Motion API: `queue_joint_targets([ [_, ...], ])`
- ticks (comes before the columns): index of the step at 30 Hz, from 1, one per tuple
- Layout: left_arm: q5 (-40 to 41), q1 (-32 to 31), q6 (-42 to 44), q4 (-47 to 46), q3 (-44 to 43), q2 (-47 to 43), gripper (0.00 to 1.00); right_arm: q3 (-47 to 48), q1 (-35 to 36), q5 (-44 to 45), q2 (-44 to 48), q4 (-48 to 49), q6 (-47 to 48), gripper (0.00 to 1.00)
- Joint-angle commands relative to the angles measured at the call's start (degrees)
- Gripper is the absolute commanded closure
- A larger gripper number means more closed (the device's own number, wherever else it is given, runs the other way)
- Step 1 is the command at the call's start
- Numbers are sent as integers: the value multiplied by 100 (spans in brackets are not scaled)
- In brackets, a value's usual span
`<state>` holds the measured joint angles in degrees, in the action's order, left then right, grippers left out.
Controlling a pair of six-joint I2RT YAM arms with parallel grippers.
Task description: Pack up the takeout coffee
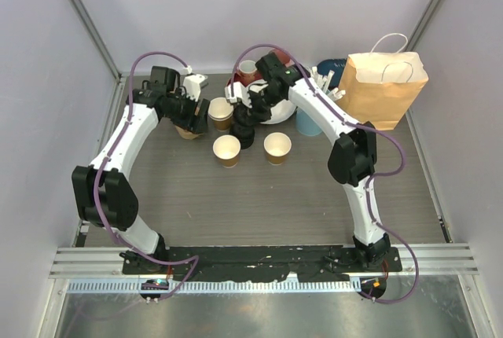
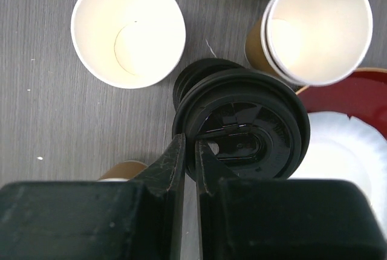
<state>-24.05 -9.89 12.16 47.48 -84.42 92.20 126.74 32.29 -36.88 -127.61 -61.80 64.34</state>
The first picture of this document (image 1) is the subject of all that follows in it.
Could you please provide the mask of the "stack of black lids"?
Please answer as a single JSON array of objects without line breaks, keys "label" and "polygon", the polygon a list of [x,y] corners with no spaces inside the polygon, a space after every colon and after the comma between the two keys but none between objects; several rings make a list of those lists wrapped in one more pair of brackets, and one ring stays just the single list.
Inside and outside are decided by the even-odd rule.
[{"label": "stack of black lids", "polygon": [[255,128],[242,126],[239,123],[231,124],[229,134],[239,141],[242,149],[250,148],[255,140]]}]

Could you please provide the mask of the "paper cup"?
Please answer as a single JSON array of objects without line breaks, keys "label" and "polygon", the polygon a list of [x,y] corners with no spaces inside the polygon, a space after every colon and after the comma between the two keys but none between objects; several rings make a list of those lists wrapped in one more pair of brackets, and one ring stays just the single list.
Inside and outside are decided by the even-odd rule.
[{"label": "paper cup", "polygon": [[226,134],[214,141],[212,150],[218,162],[223,167],[231,168],[237,165],[241,145],[236,137]]},{"label": "paper cup", "polygon": [[281,165],[292,149],[292,141],[287,134],[273,132],[268,134],[263,142],[266,158],[272,165]]}]

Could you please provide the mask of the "stack of paper cups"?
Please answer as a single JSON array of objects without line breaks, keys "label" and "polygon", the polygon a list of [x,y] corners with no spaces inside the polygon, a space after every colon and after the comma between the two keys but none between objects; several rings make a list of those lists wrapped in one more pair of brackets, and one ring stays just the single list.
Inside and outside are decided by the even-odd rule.
[{"label": "stack of paper cups", "polygon": [[210,101],[208,115],[217,130],[228,130],[232,121],[233,106],[224,97],[214,98]]}]

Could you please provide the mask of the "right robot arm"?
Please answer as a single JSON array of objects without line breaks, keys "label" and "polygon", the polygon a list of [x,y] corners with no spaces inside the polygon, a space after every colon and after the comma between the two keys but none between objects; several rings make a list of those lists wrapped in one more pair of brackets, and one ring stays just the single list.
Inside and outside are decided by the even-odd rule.
[{"label": "right robot arm", "polygon": [[275,53],[268,53],[256,67],[265,82],[260,91],[254,92],[235,79],[225,88],[226,100],[233,106],[230,134],[247,149],[254,142],[255,127],[271,119],[274,106],[290,101],[304,111],[332,145],[328,169],[344,188],[350,205],[355,262],[362,270],[375,270],[391,248],[390,237],[380,223],[371,180],[377,160],[376,129],[343,112],[302,65],[287,67]]}]

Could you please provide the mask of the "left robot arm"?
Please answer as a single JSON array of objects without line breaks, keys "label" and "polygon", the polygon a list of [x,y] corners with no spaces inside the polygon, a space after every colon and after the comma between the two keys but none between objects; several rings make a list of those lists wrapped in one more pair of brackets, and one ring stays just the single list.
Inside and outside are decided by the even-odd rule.
[{"label": "left robot arm", "polygon": [[205,75],[152,67],[140,88],[128,88],[123,116],[99,155],[72,172],[79,217],[128,246],[120,255],[139,272],[161,273],[169,254],[162,235],[139,215],[138,198],[129,183],[131,169],[162,119],[190,134],[207,132],[209,101],[200,96],[206,85]]}]

